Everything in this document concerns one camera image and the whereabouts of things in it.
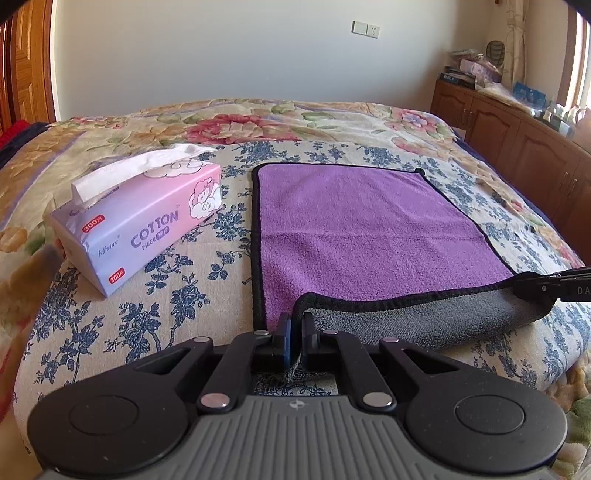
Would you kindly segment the floral bed quilt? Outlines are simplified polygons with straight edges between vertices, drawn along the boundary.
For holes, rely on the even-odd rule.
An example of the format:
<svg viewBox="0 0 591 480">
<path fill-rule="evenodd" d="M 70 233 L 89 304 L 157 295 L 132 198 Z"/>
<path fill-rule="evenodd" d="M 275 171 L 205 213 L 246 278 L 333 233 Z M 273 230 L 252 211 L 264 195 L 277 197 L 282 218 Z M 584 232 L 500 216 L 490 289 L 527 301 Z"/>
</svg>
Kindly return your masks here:
<svg viewBox="0 0 591 480">
<path fill-rule="evenodd" d="M 221 210 L 103 297 L 66 262 L 45 218 L 71 182 L 110 162 L 191 142 L 217 149 Z M 250 172 L 266 162 L 422 169 L 515 271 L 582 260 L 432 114 L 373 103 L 221 99 L 73 118 L 1 171 L 1 475 L 31 479 L 30 410 L 51 391 L 195 335 L 252 327 Z"/>
</svg>

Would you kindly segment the plastic bag on cabinet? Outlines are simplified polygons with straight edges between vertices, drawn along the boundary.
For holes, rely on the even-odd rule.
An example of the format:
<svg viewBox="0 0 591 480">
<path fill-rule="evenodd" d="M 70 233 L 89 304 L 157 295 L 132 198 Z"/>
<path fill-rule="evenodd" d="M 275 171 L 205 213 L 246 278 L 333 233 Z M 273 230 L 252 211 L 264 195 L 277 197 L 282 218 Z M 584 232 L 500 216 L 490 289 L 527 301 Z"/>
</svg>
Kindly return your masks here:
<svg viewBox="0 0 591 480">
<path fill-rule="evenodd" d="M 501 83 L 487 82 L 484 87 L 478 89 L 478 92 L 509 107 L 523 111 L 531 110 L 529 106 L 515 98 Z"/>
</svg>

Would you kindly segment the blue gift box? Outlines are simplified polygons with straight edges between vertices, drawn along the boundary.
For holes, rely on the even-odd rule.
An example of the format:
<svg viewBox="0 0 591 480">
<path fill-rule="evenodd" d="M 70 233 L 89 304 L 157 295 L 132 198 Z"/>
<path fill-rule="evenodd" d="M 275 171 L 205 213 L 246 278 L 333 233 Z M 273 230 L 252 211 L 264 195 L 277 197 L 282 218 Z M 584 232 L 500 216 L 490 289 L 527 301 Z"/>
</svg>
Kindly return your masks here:
<svg viewBox="0 0 591 480">
<path fill-rule="evenodd" d="M 530 88 L 521 82 L 515 83 L 513 96 L 532 109 L 544 110 L 547 105 L 546 95 L 543 92 Z"/>
</svg>

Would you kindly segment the wooden sideboard cabinet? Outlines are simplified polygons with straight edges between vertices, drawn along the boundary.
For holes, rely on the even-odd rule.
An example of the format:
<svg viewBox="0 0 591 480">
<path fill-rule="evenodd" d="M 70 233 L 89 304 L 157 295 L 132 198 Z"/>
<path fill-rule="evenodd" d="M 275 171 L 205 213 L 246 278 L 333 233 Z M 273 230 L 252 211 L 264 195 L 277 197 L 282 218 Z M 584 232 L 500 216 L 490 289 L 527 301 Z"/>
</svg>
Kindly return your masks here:
<svg viewBox="0 0 591 480">
<path fill-rule="evenodd" d="M 516 108 L 438 79 L 431 112 L 466 132 L 465 142 L 590 261 L 590 154 Z"/>
</svg>

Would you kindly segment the patterned beige curtain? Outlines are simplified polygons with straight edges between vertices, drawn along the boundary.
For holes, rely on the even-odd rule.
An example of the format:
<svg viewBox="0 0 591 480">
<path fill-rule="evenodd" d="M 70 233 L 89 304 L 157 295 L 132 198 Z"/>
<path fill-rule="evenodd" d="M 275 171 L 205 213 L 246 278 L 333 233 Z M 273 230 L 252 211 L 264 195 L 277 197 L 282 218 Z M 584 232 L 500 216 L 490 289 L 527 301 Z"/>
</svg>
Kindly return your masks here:
<svg viewBox="0 0 591 480">
<path fill-rule="evenodd" d="M 525 27 L 528 0 L 506 2 L 506 40 L 502 84 L 512 90 L 517 82 L 526 82 L 527 49 Z"/>
</svg>

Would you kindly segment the purple grey microfibre towel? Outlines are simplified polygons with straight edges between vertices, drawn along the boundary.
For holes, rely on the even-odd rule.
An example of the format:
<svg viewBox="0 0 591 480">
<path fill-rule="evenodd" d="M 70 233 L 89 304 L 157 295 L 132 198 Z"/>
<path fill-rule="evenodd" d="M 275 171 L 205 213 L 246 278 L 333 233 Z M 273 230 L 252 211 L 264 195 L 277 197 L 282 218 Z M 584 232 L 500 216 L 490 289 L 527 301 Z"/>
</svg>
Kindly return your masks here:
<svg viewBox="0 0 591 480">
<path fill-rule="evenodd" d="M 264 164 L 252 171 L 253 323 L 310 313 L 366 344 L 447 350 L 544 318 L 518 273 L 422 170 Z"/>
</svg>

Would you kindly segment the white wall switch socket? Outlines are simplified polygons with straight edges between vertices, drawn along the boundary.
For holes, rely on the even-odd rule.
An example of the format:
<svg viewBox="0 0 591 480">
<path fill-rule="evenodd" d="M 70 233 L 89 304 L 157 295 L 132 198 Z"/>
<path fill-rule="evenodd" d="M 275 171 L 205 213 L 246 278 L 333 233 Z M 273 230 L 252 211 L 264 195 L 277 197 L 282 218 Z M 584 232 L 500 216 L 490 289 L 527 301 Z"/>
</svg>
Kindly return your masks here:
<svg viewBox="0 0 591 480">
<path fill-rule="evenodd" d="M 366 22 L 353 20 L 352 33 L 378 39 L 380 36 L 380 27 Z"/>
</svg>

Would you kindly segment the navy blue bed sheet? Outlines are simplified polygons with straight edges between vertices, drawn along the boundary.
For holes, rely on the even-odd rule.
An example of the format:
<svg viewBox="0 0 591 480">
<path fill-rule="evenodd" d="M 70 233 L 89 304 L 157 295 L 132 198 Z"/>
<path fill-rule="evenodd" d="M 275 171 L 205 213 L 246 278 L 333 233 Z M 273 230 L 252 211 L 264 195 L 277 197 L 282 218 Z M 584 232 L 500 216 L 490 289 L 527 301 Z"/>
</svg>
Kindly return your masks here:
<svg viewBox="0 0 591 480">
<path fill-rule="evenodd" d="M 16 153 L 29 141 L 45 132 L 50 124 L 46 122 L 30 123 L 30 127 L 18 134 L 4 148 L 0 149 L 0 168 L 3 169 Z"/>
</svg>

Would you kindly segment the wooden door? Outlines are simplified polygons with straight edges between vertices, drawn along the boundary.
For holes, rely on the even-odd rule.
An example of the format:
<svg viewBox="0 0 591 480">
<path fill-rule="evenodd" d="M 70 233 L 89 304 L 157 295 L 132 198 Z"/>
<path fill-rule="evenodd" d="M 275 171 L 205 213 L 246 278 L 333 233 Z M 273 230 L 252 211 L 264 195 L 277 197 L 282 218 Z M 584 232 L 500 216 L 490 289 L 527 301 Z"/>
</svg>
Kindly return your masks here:
<svg viewBox="0 0 591 480">
<path fill-rule="evenodd" d="M 1 130 L 19 120 L 53 122 L 50 29 L 53 2 L 26 1 L 1 23 Z"/>
</svg>

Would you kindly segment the pink box on cabinet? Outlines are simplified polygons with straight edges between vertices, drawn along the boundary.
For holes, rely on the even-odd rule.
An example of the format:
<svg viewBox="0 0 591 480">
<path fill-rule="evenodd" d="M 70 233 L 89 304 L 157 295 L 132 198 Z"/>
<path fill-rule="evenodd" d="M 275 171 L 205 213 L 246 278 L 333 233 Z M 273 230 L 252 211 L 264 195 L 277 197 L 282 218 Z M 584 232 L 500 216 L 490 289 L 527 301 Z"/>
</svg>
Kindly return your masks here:
<svg viewBox="0 0 591 480">
<path fill-rule="evenodd" d="M 473 75 L 476 82 L 481 86 L 502 81 L 502 74 L 499 69 L 486 59 L 470 60 L 464 58 L 460 61 L 460 69 Z"/>
</svg>

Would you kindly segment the green woven fan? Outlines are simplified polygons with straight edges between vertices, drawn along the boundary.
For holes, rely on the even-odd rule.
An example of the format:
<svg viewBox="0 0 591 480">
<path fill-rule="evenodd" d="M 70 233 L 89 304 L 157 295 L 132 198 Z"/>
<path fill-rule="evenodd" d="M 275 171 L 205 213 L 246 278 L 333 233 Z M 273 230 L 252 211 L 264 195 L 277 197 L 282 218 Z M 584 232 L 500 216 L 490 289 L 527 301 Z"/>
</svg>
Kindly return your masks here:
<svg viewBox="0 0 591 480">
<path fill-rule="evenodd" d="M 492 40 L 486 46 L 485 56 L 499 71 L 502 70 L 505 61 L 505 44 L 499 40 Z"/>
</svg>

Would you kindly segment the red blanket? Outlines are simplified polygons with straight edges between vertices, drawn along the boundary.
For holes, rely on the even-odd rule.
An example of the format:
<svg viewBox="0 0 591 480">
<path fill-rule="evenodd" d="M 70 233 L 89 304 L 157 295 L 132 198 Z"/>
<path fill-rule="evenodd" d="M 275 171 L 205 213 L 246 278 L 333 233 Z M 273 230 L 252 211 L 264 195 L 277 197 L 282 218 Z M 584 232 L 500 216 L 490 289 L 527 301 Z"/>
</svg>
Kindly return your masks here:
<svg viewBox="0 0 591 480">
<path fill-rule="evenodd" d="M 30 123 L 26 120 L 18 120 L 13 123 L 10 127 L 2 132 L 0 136 L 0 149 L 4 148 L 10 143 L 18 134 L 27 130 L 30 127 Z"/>
</svg>

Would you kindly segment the pink cotton tissue pack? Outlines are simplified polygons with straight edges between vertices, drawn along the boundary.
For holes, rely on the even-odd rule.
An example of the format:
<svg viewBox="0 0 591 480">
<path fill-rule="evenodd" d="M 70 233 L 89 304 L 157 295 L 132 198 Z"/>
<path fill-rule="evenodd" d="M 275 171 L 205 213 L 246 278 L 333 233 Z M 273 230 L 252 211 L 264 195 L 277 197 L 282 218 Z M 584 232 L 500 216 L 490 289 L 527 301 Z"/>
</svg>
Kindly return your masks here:
<svg viewBox="0 0 591 480">
<path fill-rule="evenodd" d="M 48 222 L 71 263 L 108 297 L 221 209 L 216 149 L 180 143 L 127 157 L 71 184 Z"/>
</svg>

